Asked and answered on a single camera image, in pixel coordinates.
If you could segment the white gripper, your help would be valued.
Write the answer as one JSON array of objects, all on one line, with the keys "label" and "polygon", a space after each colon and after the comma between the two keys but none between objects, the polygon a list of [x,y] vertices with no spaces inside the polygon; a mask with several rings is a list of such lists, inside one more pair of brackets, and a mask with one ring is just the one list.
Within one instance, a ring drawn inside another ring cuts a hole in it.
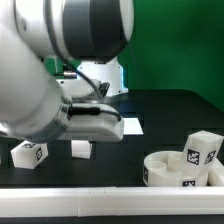
[{"label": "white gripper", "polygon": [[69,108],[69,125],[59,140],[118,142],[123,139],[124,119],[111,106],[74,103]]}]

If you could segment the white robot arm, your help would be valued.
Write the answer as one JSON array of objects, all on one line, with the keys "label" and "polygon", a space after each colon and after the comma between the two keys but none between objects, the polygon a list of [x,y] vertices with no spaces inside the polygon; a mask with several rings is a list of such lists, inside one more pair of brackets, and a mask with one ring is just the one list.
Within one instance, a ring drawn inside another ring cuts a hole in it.
[{"label": "white robot arm", "polygon": [[[128,44],[133,0],[0,0],[0,136],[32,143],[120,141],[124,120],[72,60],[108,63]],[[57,57],[93,100],[71,96],[46,70]]]}]

